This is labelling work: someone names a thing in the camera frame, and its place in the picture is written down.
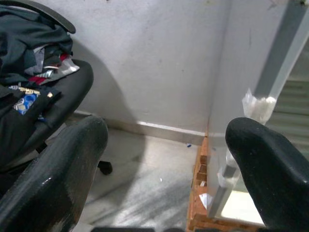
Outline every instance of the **chair base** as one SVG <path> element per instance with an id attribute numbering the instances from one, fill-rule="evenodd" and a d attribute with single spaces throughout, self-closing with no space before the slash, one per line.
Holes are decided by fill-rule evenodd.
<path id="1" fill-rule="evenodd" d="M 106 161 L 100 161 L 98 163 L 98 168 L 104 175 L 109 175 L 112 173 L 112 164 Z"/>

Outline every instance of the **gray fabric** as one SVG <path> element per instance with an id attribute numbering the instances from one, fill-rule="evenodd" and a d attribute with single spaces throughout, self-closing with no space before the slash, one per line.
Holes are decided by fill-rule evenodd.
<path id="1" fill-rule="evenodd" d="M 59 80 L 67 75 L 77 72 L 78 70 L 79 67 L 73 63 L 71 58 L 67 58 L 62 61 L 62 65 L 59 67 L 59 69 L 54 70 L 54 74 L 51 75 L 50 78 L 47 78 L 45 81 L 40 83 L 40 85 Z"/>
<path id="2" fill-rule="evenodd" d="M 34 49 L 34 56 L 36 60 L 36 65 L 32 66 L 30 68 L 27 68 L 25 70 L 25 73 L 31 76 L 34 76 L 38 73 L 41 73 L 43 70 L 43 63 L 44 63 L 44 52 L 45 49 L 42 47 L 39 47 L 39 49 Z"/>

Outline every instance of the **clothing pile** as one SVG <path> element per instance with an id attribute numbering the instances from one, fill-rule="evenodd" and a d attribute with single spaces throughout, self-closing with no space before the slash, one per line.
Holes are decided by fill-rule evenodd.
<path id="1" fill-rule="evenodd" d="M 0 166 L 12 160 L 61 92 L 44 84 L 79 70 L 72 39 L 54 22 L 0 6 Z"/>

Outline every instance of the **red fabric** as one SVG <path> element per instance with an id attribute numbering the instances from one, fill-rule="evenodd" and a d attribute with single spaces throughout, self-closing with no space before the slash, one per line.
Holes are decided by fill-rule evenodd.
<path id="1" fill-rule="evenodd" d="M 70 58 L 69 54 L 63 53 L 63 54 L 61 54 L 61 56 L 60 56 L 60 60 L 61 60 L 61 61 L 64 61 L 64 60 L 67 59 L 67 58 Z"/>
<path id="2" fill-rule="evenodd" d="M 46 80 L 46 78 L 44 78 L 44 77 L 38 77 L 38 76 L 33 76 L 33 77 L 31 77 L 31 78 L 29 78 L 29 81 L 34 81 L 36 84 L 40 84 L 40 83 L 42 83 L 43 81 L 45 81 Z"/>

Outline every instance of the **black armrest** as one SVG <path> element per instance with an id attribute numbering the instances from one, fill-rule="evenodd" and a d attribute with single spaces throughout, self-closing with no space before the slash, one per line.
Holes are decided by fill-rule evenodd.
<path id="1" fill-rule="evenodd" d="M 65 17 L 58 14 L 54 10 L 40 3 L 30 0 L 0 0 L 0 5 L 23 7 L 41 14 L 43 17 L 62 26 L 66 31 L 74 34 L 76 32 L 75 26 Z"/>

